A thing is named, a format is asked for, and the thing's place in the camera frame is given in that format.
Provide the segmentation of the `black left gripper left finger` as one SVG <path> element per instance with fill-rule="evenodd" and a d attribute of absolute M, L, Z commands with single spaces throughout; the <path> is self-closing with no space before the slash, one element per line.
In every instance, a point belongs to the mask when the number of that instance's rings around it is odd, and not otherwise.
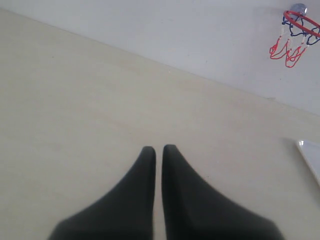
<path fill-rule="evenodd" d="M 151 240 L 156 152 L 142 148 L 120 182 L 101 199 L 61 221 L 51 240 Z"/>

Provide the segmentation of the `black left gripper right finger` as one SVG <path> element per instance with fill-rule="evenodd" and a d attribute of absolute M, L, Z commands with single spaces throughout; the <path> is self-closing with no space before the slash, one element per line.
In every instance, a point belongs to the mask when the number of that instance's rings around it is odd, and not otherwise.
<path fill-rule="evenodd" d="M 168 240 L 282 240 L 278 227 L 211 187 L 172 144 L 163 148 L 162 204 Z"/>

